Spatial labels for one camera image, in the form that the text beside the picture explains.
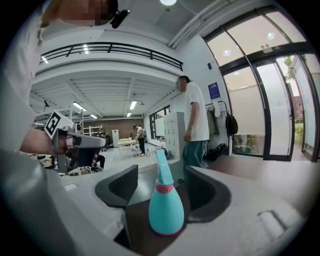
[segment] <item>person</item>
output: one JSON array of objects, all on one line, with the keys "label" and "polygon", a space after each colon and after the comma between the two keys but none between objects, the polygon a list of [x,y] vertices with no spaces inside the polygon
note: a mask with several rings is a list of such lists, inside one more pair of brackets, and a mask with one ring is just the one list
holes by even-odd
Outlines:
[{"label": "person", "polygon": [[209,125],[204,96],[201,89],[191,82],[186,75],[177,80],[177,90],[184,92],[184,123],[187,124],[184,134],[183,174],[186,166],[205,168],[204,155],[209,140]]},{"label": "person", "polygon": [[139,141],[139,146],[140,146],[140,157],[144,157],[146,155],[145,151],[145,134],[144,134],[144,129],[142,128],[142,125],[135,125],[133,129],[136,131],[136,137]]},{"label": "person", "polygon": [[[47,134],[31,128],[36,114],[29,107],[29,96],[41,59],[42,33],[57,20],[79,26],[104,25],[117,10],[118,0],[51,0],[23,24],[0,64],[0,120],[17,124],[0,126],[2,149],[56,157]],[[66,139],[61,138],[59,149],[64,152],[66,148]]]}]

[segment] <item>locker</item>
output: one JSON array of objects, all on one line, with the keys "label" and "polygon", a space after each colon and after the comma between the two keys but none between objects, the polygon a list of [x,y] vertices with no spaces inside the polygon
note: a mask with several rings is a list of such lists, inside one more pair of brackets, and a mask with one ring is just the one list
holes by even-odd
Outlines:
[{"label": "locker", "polygon": [[171,156],[181,159],[185,141],[185,117],[183,112],[173,112],[164,116],[165,147]]}]

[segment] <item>ceiling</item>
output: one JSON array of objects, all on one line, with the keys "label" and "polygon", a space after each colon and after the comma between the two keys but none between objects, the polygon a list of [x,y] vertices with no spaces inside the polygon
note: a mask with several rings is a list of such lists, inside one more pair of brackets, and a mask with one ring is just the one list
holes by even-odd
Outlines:
[{"label": "ceiling", "polygon": [[[83,72],[80,78],[73,77],[72,74],[69,78],[54,77],[34,84],[29,104],[37,113],[35,121],[48,120],[52,109],[68,117],[70,108],[72,118],[79,119],[80,110],[73,106],[73,102],[87,109],[84,112],[86,121],[95,120],[90,114],[99,118],[123,118],[128,113],[131,113],[131,117],[142,117],[144,112],[175,90],[174,82],[159,82],[159,79],[152,79],[147,75],[136,78],[126,72],[121,77],[111,76],[111,73],[102,75],[101,72],[100,76],[90,74]],[[49,104],[45,112],[44,100]],[[130,110],[132,101],[137,101],[137,104]]]},{"label": "ceiling", "polygon": [[[163,5],[160,0],[118,0],[119,10],[130,10],[130,14],[123,21],[117,31],[132,32],[168,43],[194,16],[216,0],[177,0],[172,6]],[[99,26],[103,30],[113,30],[110,24]],[[78,27],[56,22],[43,33],[43,38],[54,37],[55,34]],[[83,27],[84,31],[93,28]]]},{"label": "ceiling", "polygon": [[[130,10],[130,14],[116,31],[134,33],[168,43],[186,23],[214,1],[177,0],[175,5],[165,6],[160,0],[118,0],[119,10]],[[71,44],[68,40],[66,43],[68,35],[80,32],[94,40],[107,30],[114,31],[109,24],[97,28],[79,28],[56,22],[44,31],[43,38],[45,42],[49,42],[51,39],[66,36],[65,40],[62,40],[64,46]],[[77,35],[75,40],[83,39]],[[131,117],[141,117],[152,106],[172,93],[175,86],[172,78],[166,80],[150,75],[126,72],[119,74],[119,72],[98,70],[94,71],[93,75],[92,71],[88,71],[82,72],[80,76],[72,74],[67,77],[56,76],[33,84],[29,104],[37,113],[35,121],[38,123],[48,120],[53,109],[68,117],[71,108],[73,119],[79,119],[81,117],[79,109],[72,105],[73,102],[87,109],[84,115],[88,121],[94,120],[90,114],[100,118],[123,118],[130,112]],[[50,106],[45,111],[44,100]],[[132,101],[138,102],[135,108],[129,111]]]}]

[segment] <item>black railing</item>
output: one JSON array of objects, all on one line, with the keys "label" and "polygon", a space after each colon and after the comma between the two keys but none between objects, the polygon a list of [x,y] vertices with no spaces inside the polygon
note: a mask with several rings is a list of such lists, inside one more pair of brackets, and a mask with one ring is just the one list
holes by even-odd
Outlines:
[{"label": "black railing", "polygon": [[166,64],[169,64],[177,69],[183,71],[183,62],[172,58],[166,54],[158,52],[156,50],[151,50],[148,48],[144,48],[141,46],[136,46],[127,43],[120,42],[85,42],[85,43],[77,43],[68,45],[65,47],[61,47],[58,49],[54,49],[44,53],[42,56],[46,58],[47,61],[69,57],[73,54],[85,54],[84,45],[87,45],[89,54],[93,53],[126,53],[126,54],[134,54],[146,57],[150,60],[160,61]]}]

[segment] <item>wooden table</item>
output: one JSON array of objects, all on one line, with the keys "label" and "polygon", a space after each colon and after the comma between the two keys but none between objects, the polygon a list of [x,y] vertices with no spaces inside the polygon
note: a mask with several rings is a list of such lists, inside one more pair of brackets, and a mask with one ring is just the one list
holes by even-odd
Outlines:
[{"label": "wooden table", "polygon": [[[190,212],[189,197],[185,185],[176,187],[184,208],[184,219],[187,219]],[[172,236],[161,236],[156,234],[149,224],[149,203],[150,199],[127,206],[125,210],[126,221],[129,231],[132,250],[143,256],[157,256],[170,244],[172,244],[181,232],[185,229],[183,225],[180,232]]]},{"label": "wooden table", "polygon": [[[138,141],[136,141],[135,139],[132,139],[132,140],[124,140],[124,141],[119,141],[118,142],[118,146],[119,146],[119,150],[120,150],[120,158],[121,158],[121,160],[122,160],[122,147],[125,147],[125,146],[128,146],[128,145],[131,145],[131,147],[133,146],[135,146],[136,144],[138,144],[139,142]],[[140,148],[138,147],[138,150],[136,150],[136,147],[134,147],[135,148],[135,151],[137,152],[137,153],[139,153],[140,152]]]}]

